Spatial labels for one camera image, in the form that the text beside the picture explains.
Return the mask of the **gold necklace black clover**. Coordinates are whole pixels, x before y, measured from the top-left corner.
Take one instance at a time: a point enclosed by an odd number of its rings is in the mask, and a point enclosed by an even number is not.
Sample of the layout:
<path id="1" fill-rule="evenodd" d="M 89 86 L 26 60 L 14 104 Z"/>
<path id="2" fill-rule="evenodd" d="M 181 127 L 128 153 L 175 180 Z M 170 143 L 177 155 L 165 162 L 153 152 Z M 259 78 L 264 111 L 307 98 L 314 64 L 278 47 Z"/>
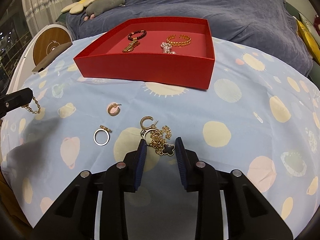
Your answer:
<path id="1" fill-rule="evenodd" d="M 175 145 L 167 142 L 172 136 L 171 129 L 168 126 L 163 126 L 161 129 L 152 128 L 150 132 L 151 147 L 160 155 L 173 156 Z"/>

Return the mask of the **pink gold hoop earring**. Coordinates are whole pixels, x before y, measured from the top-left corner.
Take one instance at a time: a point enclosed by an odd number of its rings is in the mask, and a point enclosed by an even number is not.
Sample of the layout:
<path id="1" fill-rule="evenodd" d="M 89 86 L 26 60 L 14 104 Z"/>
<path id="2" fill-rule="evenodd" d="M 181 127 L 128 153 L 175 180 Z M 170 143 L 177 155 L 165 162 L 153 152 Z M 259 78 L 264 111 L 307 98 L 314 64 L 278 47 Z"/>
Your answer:
<path id="1" fill-rule="evenodd" d="M 110 116 L 117 116 L 120 113 L 120 106 L 119 103 L 112 103 L 108 106 L 107 112 Z"/>

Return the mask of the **round wooden white device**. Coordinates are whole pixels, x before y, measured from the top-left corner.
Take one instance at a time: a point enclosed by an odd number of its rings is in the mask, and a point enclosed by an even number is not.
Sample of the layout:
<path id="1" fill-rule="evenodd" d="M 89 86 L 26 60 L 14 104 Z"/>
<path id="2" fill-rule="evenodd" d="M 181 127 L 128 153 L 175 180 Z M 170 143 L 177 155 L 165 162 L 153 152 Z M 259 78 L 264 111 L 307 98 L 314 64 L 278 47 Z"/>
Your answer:
<path id="1" fill-rule="evenodd" d="M 25 80 L 33 74 L 33 69 L 55 48 L 72 40 L 71 33 L 63 25 L 50 24 L 42 28 L 23 50 L 14 69 L 7 94 L 19 90 Z"/>

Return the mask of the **blue planet tablecloth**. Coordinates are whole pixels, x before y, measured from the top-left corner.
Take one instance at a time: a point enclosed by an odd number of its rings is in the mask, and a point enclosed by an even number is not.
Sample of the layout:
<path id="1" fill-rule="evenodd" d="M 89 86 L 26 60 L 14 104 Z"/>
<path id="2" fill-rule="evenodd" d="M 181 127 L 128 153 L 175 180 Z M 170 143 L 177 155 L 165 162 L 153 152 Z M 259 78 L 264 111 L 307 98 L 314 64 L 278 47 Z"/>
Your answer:
<path id="1" fill-rule="evenodd" d="M 137 149 L 152 116 L 215 169 L 241 170 L 294 236 L 319 206 L 319 90 L 279 59 L 214 39 L 206 91 L 153 82 L 85 78 L 77 40 L 24 86 L 41 106 L 19 108 L 1 127 L 2 173 L 31 225 L 83 170 L 97 173 Z M 119 103 L 120 113 L 107 108 Z"/>

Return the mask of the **white curtain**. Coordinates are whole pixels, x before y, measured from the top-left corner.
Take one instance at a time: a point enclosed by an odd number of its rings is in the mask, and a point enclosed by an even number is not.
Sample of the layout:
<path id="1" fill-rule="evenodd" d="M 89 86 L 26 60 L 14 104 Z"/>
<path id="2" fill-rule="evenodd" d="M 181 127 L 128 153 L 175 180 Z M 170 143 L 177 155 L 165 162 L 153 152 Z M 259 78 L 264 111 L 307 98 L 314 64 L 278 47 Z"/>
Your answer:
<path id="1" fill-rule="evenodd" d="M 54 24 L 61 10 L 73 0 L 22 0 L 22 7 L 29 31 L 35 36 L 45 26 Z"/>

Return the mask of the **flower shaped cushion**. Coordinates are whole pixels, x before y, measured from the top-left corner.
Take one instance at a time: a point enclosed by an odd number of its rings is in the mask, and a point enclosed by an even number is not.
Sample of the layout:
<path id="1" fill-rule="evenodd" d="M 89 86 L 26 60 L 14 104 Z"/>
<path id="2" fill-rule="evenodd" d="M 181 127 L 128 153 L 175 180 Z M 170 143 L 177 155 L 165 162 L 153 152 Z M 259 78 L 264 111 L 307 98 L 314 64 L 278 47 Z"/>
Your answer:
<path id="1" fill-rule="evenodd" d="M 69 12 L 70 14 L 79 14 L 96 0 L 80 0 L 67 5 L 61 10 L 61 13 Z"/>

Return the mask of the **red tray box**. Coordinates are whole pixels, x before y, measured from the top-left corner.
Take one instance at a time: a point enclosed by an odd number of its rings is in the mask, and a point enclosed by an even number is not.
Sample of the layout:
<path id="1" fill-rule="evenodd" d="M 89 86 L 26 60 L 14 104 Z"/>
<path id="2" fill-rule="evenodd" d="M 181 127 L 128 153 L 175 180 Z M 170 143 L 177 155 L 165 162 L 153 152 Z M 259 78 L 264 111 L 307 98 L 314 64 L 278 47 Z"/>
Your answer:
<path id="1" fill-rule="evenodd" d="M 191 37 L 172 47 L 170 35 Z M 133 40 L 133 51 L 122 50 Z M 83 49 L 74 61 L 84 77 L 157 82 L 207 90 L 215 53 L 209 22 L 202 18 L 158 16 L 134 18 L 114 27 Z"/>

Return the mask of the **grey plush toy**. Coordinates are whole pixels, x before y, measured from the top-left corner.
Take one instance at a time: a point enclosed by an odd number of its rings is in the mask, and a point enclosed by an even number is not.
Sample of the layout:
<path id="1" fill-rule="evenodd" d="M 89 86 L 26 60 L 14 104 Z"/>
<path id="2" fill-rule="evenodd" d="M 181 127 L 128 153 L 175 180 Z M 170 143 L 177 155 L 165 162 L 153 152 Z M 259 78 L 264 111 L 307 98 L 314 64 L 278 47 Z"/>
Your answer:
<path id="1" fill-rule="evenodd" d="M 125 0 L 95 0 L 86 8 L 84 21 L 92 20 L 106 11 L 124 5 Z"/>

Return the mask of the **gold bangle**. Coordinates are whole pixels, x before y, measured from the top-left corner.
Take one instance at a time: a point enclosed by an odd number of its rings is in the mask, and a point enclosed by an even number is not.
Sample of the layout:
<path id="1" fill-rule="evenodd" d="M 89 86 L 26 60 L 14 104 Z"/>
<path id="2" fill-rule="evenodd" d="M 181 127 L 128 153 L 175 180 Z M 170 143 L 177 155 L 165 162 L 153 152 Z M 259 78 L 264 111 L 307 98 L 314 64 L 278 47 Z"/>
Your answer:
<path id="1" fill-rule="evenodd" d="M 191 44 L 191 37 L 181 34 L 179 37 L 176 35 L 170 35 L 167 37 L 167 43 L 172 47 L 185 47 Z"/>

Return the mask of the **blue-grey sofa blanket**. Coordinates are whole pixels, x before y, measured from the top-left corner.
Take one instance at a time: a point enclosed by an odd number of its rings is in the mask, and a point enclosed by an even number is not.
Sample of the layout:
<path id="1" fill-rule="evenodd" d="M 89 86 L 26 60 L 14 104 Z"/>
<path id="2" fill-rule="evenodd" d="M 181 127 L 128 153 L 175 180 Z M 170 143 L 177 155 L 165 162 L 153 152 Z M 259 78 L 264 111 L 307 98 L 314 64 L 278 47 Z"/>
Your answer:
<path id="1" fill-rule="evenodd" d="M 181 16 L 208 20 L 216 38 L 257 48 L 308 75 L 312 58 L 297 34 L 295 18 L 285 0 L 125 0 L 92 21 L 82 13 L 66 17 L 74 39 L 104 33 L 132 18 Z"/>

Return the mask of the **yellow pillow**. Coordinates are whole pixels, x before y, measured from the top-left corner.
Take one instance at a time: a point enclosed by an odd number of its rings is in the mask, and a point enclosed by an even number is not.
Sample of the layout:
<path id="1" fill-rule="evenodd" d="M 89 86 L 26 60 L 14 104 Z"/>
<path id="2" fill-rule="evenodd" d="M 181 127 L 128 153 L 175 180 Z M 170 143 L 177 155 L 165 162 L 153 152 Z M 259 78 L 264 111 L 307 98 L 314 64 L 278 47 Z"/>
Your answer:
<path id="1" fill-rule="evenodd" d="M 307 50 L 312 55 L 313 59 L 319 64 L 320 51 L 316 40 L 313 38 L 311 33 L 306 29 L 306 27 L 303 25 L 301 21 L 296 20 L 296 22 L 298 28 L 298 35 L 304 41 Z"/>

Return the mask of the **grey silver pillow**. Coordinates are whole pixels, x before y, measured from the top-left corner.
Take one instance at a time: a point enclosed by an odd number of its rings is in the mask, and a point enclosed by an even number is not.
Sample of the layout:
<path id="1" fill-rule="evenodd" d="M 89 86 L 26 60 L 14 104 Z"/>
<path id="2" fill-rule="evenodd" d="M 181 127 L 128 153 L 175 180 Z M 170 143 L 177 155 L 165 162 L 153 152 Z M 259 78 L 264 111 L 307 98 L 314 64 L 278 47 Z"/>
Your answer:
<path id="1" fill-rule="evenodd" d="M 316 40 L 316 42 L 319 43 L 319 34 L 317 33 L 316 28 L 301 12 L 299 13 L 299 16 L 300 16 L 300 19 L 301 19 L 302 23 L 304 24 L 304 26 L 311 33 L 311 35 Z"/>

